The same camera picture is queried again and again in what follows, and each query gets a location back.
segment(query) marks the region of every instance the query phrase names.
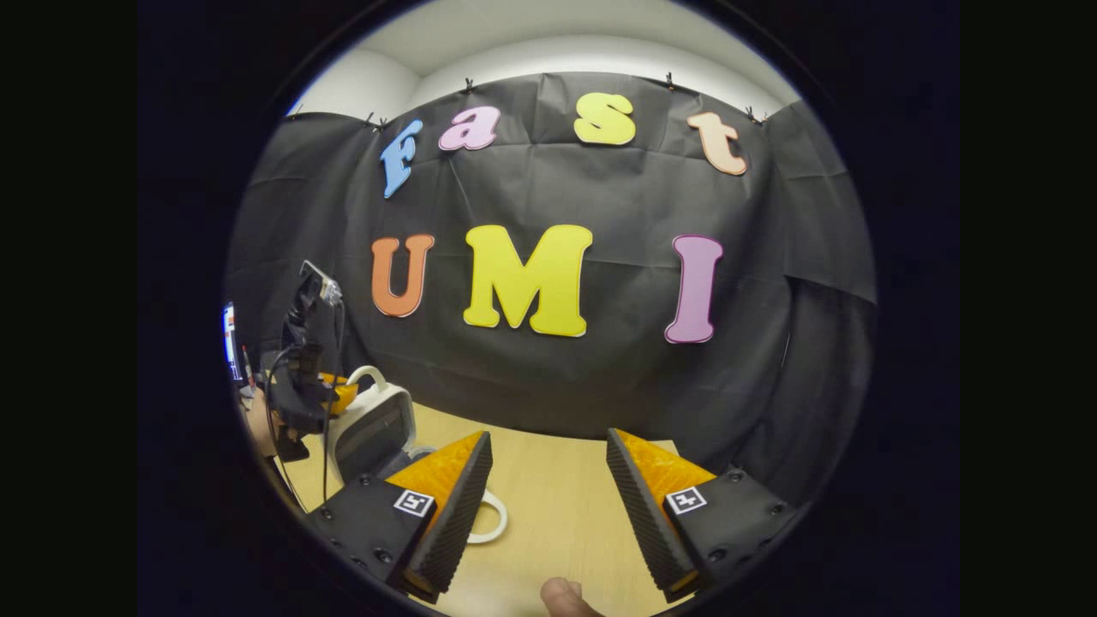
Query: cable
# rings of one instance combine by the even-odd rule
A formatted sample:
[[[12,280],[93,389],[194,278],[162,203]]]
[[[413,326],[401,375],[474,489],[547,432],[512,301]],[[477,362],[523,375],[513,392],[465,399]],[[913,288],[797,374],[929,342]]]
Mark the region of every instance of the cable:
[[[278,453],[278,438],[274,437],[274,389],[270,388],[271,380],[274,379],[274,369],[278,368],[279,363],[285,359],[285,355],[293,350],[293,347],[286,347],[274,357],[274,362],[271,363],[270,375],[267,378],[267,428],[270,430],[271,440],[274,442],[274,456],[278,458],[278,464],[282,468],[282,476],[285,478],[285,483],[290,486],[290,492],[293,493],[293,497],[297,500],[297,505],[301,507],[302,512],[307,513],[305,509],[305,502],[301,500],[301,495],[297,494],[297,489],[293,485],[293,480],[290,479],[290,473],[285,470],[285,462],[282,457]]]
[[[336,335],[336,368],[331,371],[331,392],[328,393],[328,410],[324,414],[324,462],[320,473],[324,474],[324,504],[328,501],[328,424],[331,422],[331,401],[336,397],[336,385],[339,384],[339,369],[342,364],[342,337],[347,329],[347,305],[339,303],[339,333]]]

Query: finger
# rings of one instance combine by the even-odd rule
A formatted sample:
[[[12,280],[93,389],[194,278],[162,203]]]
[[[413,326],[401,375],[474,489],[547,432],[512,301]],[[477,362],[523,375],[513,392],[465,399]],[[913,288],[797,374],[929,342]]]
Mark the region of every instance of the finger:
[[[561,577],[548,579],[541,586],[541,602],[548,609],[550,617],[603,617],[590,608],[590,605],[579,597],[583,587]]]

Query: black border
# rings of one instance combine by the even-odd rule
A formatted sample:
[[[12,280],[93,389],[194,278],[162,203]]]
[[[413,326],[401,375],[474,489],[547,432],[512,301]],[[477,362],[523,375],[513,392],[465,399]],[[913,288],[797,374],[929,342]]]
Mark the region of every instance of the black border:
[[[701,612],[957,614],[958,5],[688,4],[773,60],[829,127],[866,207],[881,306],[861,424],[825,498],[762,566],[765,585]],[[138,5],[138,614],[398,613],[319,566],[272,514],[282,496],[241,447],[211,335],[235,210],[272,127],[310,75],[408,8]]]

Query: ceiling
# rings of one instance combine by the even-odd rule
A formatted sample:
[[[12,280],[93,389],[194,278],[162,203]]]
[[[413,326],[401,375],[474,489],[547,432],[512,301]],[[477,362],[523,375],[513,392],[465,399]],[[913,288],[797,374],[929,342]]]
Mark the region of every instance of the ceiling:
[[[568,34],[626,36],[723,65],[784,104],[795,90],[755,52],[705,18],[667,0],[436,0],[359,43],[420,77],[500,45]]]

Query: foam letter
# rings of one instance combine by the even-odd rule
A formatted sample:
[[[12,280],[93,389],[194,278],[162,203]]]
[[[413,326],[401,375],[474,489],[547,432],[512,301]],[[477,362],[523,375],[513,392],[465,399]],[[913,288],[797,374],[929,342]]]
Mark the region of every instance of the foam letter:
[[[495,141],[495,125],[499,122],[499,110],[496,108],[473,108],[453,117],[453,126],[438,139],[438,147],[443,150],[468,148],[478,150],[486,148]]]
[[[529,261],[522,266],[507,229],[483,225],[468,229],[473,247],[473,292],[465,323],[485,328],[499,325],[491,290],[510,327],[522,325],[533,298],[541,293],[530,327],[540,334],[583,336],[587,322],[579,316],[579,270],[583,253],[593,242],[590,229],[554,225],[545,229]]]
[[[747,170],[747,161],[732,154],[732,146],[728,139],[738,139],[739,134],[731,126],[724,125],[720,116],[706,111],[686,119],[686,123],[701,132],[701,147],[704,148],[704,157],[713,167],[731,173],[732,176],[743,176]]]
[[[636,125],[625,115],[632,113],[632,103],[621,94],[584,94],[575,111],[579,112],[575,134],[588,144],[621,146],[636,136]]]
[[[393,293],[391,287],[393,254],[400,246],[396,238],[378,238],[373,243],[373,303],[377,311],[393,317],[407,317],[422,301],[422,278],[427,271],[427,251],[434,246],[434,236],[408,236],[408,287],[404,295]]]
[[[681,287],[678,314],[664,336],[670,343],[704,343],[712,338],[713,327],[709,322],[712,279],[724,248],[704,236],[678,236],[674,247],[682,260]]]
[[[404,184],[404,181],[411,175],[411,170],[404,167],[404,161],[411,162],[415,156],[415,137],[422,130],[421,120],[412,120],[408,127],[400,132],[381,153],[381,160],[385,162],[385,199],[396,192],[396,189]]]

